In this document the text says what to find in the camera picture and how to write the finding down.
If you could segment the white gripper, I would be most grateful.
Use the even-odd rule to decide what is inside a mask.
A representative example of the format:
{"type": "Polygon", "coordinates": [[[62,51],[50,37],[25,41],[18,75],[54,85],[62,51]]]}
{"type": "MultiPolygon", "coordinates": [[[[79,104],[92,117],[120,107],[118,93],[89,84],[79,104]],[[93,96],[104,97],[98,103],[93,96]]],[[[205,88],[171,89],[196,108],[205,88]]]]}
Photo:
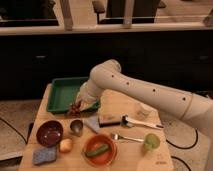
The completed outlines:
{"type": "Polygon", "coordinates": [[[100,89],[87,81],[80,87],[78,99],[88,104],[95,103],[100,99],[100,89]]]}

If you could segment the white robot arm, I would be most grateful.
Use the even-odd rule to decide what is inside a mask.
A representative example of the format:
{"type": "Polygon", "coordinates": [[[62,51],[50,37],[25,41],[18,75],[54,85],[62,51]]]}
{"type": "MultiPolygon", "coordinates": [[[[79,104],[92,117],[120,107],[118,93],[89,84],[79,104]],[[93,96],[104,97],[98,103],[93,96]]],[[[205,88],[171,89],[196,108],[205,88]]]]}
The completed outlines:
{"type": "Polygon", "coordinates": [[[206,171],[213,171],[213,99],[159,84],[127,77],[114,59],[96,65],[81,86],[79,97],[85,104],[100,99],[104,90],[114,90],[187,122],[211,140],[206,171]]]}

